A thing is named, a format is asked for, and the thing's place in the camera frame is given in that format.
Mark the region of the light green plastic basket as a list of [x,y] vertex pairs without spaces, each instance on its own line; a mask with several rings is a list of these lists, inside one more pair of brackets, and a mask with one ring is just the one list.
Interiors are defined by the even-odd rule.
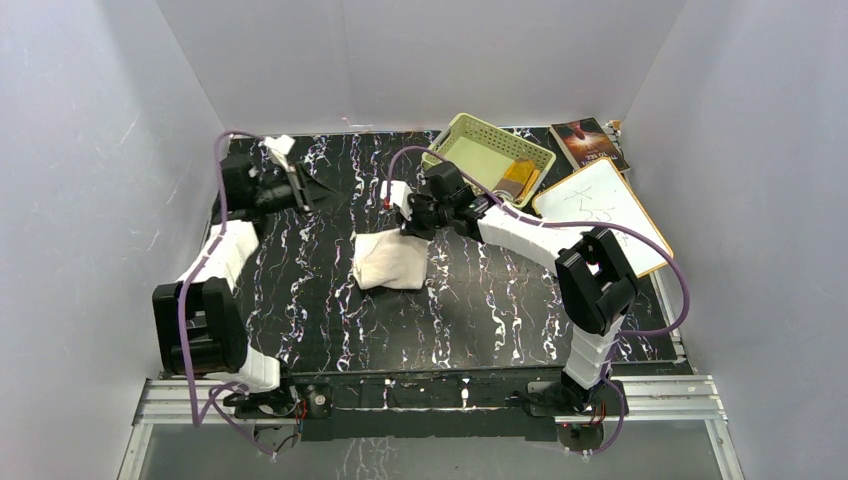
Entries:
[[556,162],[553,151],[468,113],[457,114],[429,149],[491,191],[513,163],[532,163],[533,182],[513,201],[519,209],[530,202]]

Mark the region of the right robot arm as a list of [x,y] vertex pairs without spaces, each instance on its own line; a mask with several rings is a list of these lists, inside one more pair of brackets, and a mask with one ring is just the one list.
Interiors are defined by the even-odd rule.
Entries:
[[431,240],[441,229],[504,248],[549,270],[572,325],[561,384],[525,393],[527,402],[560,412],[590,413],[603,399],[610,354],[638,293],[636,275],[608,228],[570,236],[531,218],[494,193],[475,193],[463,172],[442,162],[419,189],[387,180],[380,196],[404,236]]

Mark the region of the brown and yellow towel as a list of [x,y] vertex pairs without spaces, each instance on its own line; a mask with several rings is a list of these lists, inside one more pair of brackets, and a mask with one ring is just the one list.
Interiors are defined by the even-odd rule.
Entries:
[[504,172],[493,193],[504,201],[519,203],[535,184],[540,174],[534,162],[517,160]]

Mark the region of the cream white towel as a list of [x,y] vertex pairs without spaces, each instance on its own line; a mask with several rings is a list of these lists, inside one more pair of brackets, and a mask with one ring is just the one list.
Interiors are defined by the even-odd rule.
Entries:
[[361,290],[421,289],[427,274],[429,245],[427,240],[402,235],[399,229],[356,234],[352,272],[357,286]]

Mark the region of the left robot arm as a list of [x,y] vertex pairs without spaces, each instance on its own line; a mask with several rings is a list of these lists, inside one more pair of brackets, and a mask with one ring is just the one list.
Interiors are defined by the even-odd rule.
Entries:
[[152,293],[160,358],[170,375],[232,384],[224,404],[239,414],[288,417],[304,399],[285,363],[251,346],[234,289],[269,215],[313,213],[335,192],[298,161],[283,164],[271,179],[261,177],[247,154],[227,156],[220,168],[223,190],[201,253],[177,280]]

